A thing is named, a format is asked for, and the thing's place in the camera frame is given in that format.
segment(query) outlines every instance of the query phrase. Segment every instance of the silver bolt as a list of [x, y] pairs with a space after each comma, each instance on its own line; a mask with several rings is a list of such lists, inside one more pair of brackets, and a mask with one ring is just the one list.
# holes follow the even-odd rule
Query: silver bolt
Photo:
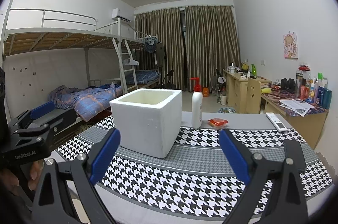
[[263, 158], [263, 156], [260, 153], [254, 153], [253, 158], [256, 159], [256, 160], [261, 160]]
[[53, 165], [54, 164], [54, 159], [53, 158], [49, 158], [47, 159], [47, 162], [46, 162], [47, 165]]
[[77, 159], [79, 159], [79, 160], [85, 160], [86, 159], [86, 155], [84, 154], [84, 153], [80, 153], [78, 156], [77, 156]]
[[292, 165], [292, 164], [293, 164], [293, 159], [288, 157], [288, 158], [285, 159], [285, 162], [286, 162], [288, 165]]

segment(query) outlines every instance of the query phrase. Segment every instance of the cartoon girl picture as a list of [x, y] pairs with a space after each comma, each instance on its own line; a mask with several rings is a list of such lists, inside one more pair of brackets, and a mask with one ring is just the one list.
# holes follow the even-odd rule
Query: cartoon girl picture
[[295, 32], [284, 35], [284, 58], [298, 58], [297, 36]]

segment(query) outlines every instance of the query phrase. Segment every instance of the bed ladder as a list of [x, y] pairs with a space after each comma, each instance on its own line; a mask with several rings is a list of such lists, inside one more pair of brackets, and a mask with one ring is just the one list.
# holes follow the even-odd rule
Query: bed ladder
[[[122, 42], [123, 41], [124, 41], [124, 44], [125, 44], [128, 52], [122, 52]], [[131, 69], [124, 69], [124, 67], [123, 67], [122, 54], [128, 55], [128, 58], [130, 60], [133, 60], [132, 53], [131, 53], [131, 50], [129, 48], [127, 40], [120, 39], [120, 40], [118, 40], [118, 43], [119, 44], [117, 45], [115, 38], [113, 38], [114, 48], [116, 50], [117, 57], [119, 59], [121, 86], [122, 86], [122, 89], [123, 89], [123, 94], [126, 94], [126, 93], [128, 93], [128, 91], [130, 91], [132, 89], [138, 89], [137, 81], [136, 81], [136, 73], [135, 73], [135, 67], [134, 66], [131, 66]], [[134, 85], [130, 86], [128, 88], [127, 83], [126, 83], [125, 73], [130, 72], [130, 71], [132, 71], [132, 74], [133, 74], [133, 77], [134, 77]]]

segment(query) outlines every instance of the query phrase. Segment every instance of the gray tabletop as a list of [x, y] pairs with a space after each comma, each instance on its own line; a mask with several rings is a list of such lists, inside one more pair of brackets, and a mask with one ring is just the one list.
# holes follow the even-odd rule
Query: gray tabletop
[[[211, 118], [222, 118], [229, 121], [229, 129], [243, 129], [243, 130], [269, 130], [275, 129], [270, 120], [265, 114], [224, 114], [224, 113], [203, 113], [202, 114], [202, 126], [201, 128], [211, 128], [207, 120]], [[277, 117], [287, 128], [292, 126], [279, 114]], [[191, 126], [191, 112], [182, 112], [182, 126]], [[57, 162], [65, 161], [56, 151], [52, 152], [53, 157]], [[72, 181], [68, 182], [69, 187], [76, 192], [75, 185]], [[175, 215], [161, 213], [155, 210], [148, 209], [129, 202], [128, 200], [111, 193], [106, 187], [97, 184], [95, 186], [99, 196], [104, 202], [105, 206], [109, 210], [110, 214], [119, 223], [125, 224], [155, 224], [155, 223], [177, 223], [177, 224], [206, 224], [206, 223], [221, 223], [215, 219], [211, 220], [198, 220], [191, 218], [178, 217]], [[309, 215], [313, 214], [320, 208], [322, 203], [326, 200], [330, 192], [333, 190], [333, 186], [330, 186], [323, 192], [319, 193], [312, 199], [307, 201]], [[252, 219], [250, 223], [258, 221], [259, 218]]]

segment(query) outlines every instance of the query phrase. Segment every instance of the red snack packet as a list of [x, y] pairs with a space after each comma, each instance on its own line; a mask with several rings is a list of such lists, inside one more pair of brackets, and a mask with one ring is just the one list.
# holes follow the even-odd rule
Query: red snack packet
[[224, 128], [229, 122], [225, 119], [221, 118], [213, 118], [208, 120], [208, 123], [210, 126], [216, 128], [216, 129], [222, 129]]

